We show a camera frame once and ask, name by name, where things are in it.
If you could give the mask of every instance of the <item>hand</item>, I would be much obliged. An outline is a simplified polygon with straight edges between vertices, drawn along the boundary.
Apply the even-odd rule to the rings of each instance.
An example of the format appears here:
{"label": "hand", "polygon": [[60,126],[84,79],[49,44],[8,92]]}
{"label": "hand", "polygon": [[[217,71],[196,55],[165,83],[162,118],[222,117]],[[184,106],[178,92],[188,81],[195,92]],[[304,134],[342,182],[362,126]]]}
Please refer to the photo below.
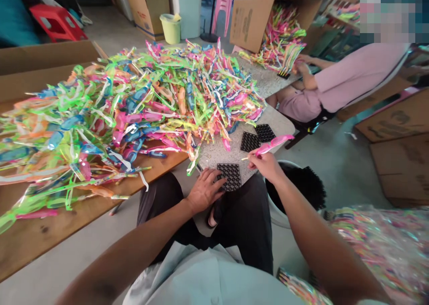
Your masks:
{"label": "hand", "polygon": [[303,60],[306,64],[313,63],[313,57],[310,57],[309,55],[298,55],[297,60]]}
{"label": "hand", "polygon": [[301,75],[303,75],[304,73],[311,73],[310,68],[303,61],[296,62],[295,66],[298,69],[298,71],[301,73]]}
{"label": "hand", "polygon": [[226,183],[223,178],[213,183],[221,172],[215,169],[205,168],[198,177],[186,200],[191,206],[193,214],[206,210],[214,201],[219,199],[224,192],[218,192],[220,187]]}
{"label": "hand", "polygon": [[259,172],[274,185],[278,182],[281,182],[286,177],[286,175],[278,164],[274,155],[268,152],[257,157],[255,155],[256,150],[251,151],[248,155],[248,168],[258,169]]}

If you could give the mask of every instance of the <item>plastic flying toy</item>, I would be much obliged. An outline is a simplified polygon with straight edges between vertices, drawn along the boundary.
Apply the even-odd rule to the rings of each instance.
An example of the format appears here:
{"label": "plastic flying toy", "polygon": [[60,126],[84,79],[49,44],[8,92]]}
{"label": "plastic flying toy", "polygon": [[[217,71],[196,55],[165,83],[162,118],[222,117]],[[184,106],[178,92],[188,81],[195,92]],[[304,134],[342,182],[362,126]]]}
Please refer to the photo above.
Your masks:
{"label": "plastic flying toy", "polygon": [[[140,177],[148,188],[142,171],[150,167],[133,165],[138,154],[187,152],[191,175],[202,145],[219,135],[229,151],[238,122],[256,125],[266,103],[220,41],[187,42],[184,49],[147,43],[147,50],[76,66],[67,80],[3,114],[0,185],[30,185],[0,217],[0,233],[24,215],[56,214],[37,213],[42,208],[71,210],[94,195],[127,199],[104,187],[127,177]],[[151,140],[163,145],[148,148]]]}

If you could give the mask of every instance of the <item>pink plastic stool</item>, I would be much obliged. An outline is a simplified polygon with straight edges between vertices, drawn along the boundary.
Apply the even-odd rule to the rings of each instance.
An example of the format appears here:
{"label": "pink plastic stool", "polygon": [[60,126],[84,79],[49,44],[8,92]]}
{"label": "pink plastic stool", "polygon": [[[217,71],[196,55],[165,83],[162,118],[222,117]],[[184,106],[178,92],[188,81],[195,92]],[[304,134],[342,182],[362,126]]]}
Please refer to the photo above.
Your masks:
{"label": "pink plastic stool", "polygon": [[213,25],[211,27],[211,32],[214,34],[216,29],[216,23],[218,22],[219,11],[225,11],[225,32],[224,37],[227,36],[228,26],[229,26],[229,17],[231,15],[232,0],[216,0],[216,10],[214,11]]}

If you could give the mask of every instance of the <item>red plastic stool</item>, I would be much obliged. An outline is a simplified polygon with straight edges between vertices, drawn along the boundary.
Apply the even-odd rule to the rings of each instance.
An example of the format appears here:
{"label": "red plastic stool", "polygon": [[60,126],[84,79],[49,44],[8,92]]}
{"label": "red plastic stool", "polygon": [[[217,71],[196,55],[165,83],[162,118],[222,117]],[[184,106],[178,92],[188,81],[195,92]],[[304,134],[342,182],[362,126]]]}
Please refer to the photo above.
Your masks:
{"label": "red plastic stool", "polygon": [[[52,42],[57,42],[56,39],[73,41],[88,39],[65,8],[38,4],[31,7],[30,11]],[[50,28],[43,23],[42,18],[46,18],[49,21]]]}

